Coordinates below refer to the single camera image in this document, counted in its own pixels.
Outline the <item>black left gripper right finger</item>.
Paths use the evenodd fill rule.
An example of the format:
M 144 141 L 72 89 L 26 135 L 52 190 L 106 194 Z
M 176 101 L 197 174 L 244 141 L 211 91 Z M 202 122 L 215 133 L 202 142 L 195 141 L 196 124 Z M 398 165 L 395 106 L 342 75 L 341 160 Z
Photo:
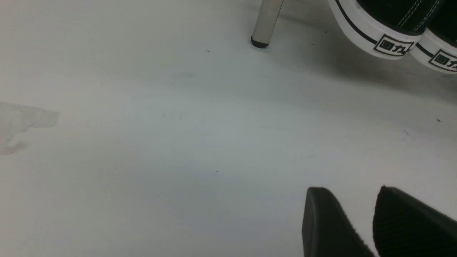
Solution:
M 456 221 L 396 187 L 381 187 L 372 229 L 381 257 L 457 255 Z

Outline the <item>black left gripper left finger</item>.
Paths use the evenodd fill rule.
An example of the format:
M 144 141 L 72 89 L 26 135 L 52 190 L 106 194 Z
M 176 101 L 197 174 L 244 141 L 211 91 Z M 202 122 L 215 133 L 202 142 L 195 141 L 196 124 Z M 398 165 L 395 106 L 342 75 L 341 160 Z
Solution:
M 324 187 L 309 187 L 302 220 L 305 257 L 374 257 L 340 202 Z

